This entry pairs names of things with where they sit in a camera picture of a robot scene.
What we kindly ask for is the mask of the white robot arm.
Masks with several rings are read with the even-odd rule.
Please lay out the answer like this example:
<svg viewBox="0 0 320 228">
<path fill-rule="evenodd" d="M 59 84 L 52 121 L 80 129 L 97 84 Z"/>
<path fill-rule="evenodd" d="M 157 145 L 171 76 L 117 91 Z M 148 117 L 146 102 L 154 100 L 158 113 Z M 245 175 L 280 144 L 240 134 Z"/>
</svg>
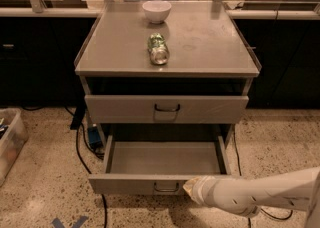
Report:
<svg viewBox="0 0 320 228">
<path fill-rule="evenodd" d="M 305 211 L 304 228 L 320 228 L 319 167 L 259 179 L 198 176 L 183 189 L 201 206 L 248 218 L 262 206 Z"/>
</svg>

